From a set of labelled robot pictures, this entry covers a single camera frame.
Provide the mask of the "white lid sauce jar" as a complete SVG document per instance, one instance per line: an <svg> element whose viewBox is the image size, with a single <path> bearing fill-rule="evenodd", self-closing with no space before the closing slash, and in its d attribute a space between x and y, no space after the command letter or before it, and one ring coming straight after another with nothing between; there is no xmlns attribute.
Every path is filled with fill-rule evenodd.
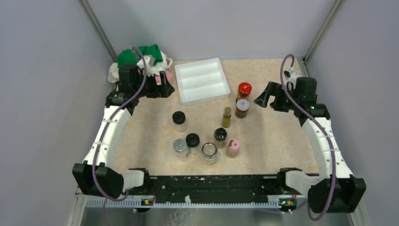
<svg viewBox="0 0 399 226"><path fill-rule="evenodd" d="M235 115L237 118L245 118L249 110L249 101L246 99L239 99L236 103Z"/></svg>

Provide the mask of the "white divided plastic tray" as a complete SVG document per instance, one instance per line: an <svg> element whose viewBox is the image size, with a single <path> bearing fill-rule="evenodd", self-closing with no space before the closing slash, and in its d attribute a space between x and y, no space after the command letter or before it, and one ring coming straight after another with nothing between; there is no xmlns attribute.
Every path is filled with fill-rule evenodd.
<svg viewBox="0 0 399 226"><path fill-rule="evenodd" d="M219 58L175 65L183 106L226 99L231 91Z"/></svg>

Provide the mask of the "red lid sauce jar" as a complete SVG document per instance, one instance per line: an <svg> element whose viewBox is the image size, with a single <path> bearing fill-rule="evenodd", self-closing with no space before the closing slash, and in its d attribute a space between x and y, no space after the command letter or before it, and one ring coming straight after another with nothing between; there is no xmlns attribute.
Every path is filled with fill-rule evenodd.
<svg viewBox="0 0 399 226"><path fill-rule="evenodd" d="M242 82L238 85L238 94L236 97L236 102L241 99L248 100L252 92L252 86L248 82Z"/></svg>

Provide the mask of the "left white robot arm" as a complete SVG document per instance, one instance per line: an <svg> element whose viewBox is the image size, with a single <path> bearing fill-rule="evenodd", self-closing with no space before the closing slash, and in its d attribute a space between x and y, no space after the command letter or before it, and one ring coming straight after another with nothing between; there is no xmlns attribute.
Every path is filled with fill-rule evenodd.
<svg viewBox="0 0 399 226"><path fill-rule="evenodd" d="M157 76L137 65L119 68L119 80L116 89L106 97L103 119L95 140L82 163L76 163L72 168L83 194L120 202L123 200L121 195L127 195L132 188L142 195L150 191L151 182L145 178L144 170L129 169L118 173L113 169L116 151L139 99L167 98L174 91L166 71L160 71Z"/></svg>

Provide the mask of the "black cap sesame jar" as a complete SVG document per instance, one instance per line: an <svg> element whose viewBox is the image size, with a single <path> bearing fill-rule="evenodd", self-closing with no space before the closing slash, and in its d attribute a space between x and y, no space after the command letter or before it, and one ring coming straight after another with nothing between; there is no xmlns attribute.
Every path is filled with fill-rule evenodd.
<svg viewBox="0 0 399 226"><path fill-rule="evenodd" d="M188 129L188 121L184 112L174 112L172 115L172 121L177 132L183 133Z"/></svg>

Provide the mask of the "gold cap yellow bottle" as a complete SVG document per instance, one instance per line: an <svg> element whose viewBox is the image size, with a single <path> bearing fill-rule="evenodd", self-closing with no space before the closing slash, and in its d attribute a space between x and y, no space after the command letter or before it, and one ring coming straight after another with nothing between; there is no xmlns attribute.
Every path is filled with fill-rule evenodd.
<svg viewBox="0 0 399 226"><path fill-rule="evenodd" d="M228 128L231 123L231 108L225 107L222 118L222 127Z"/></svg>

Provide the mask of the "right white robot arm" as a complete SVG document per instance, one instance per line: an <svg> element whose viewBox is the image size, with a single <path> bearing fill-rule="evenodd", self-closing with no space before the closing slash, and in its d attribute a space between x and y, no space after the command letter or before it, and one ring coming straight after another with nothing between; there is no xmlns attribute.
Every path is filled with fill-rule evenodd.
<svg viewBox="0 0 399 226"><path fill-rule="evenodd" d="M254 103L279 112L292 110L311 144L319 177L313 178L298 168L281 168L276 188L282 194L296 190L307 198L314 213L353 213L366 183L356 178L343 159L331 128L330 114L325 104L317 103L317 82L299 77L285 85L270 81Z"/></svg>

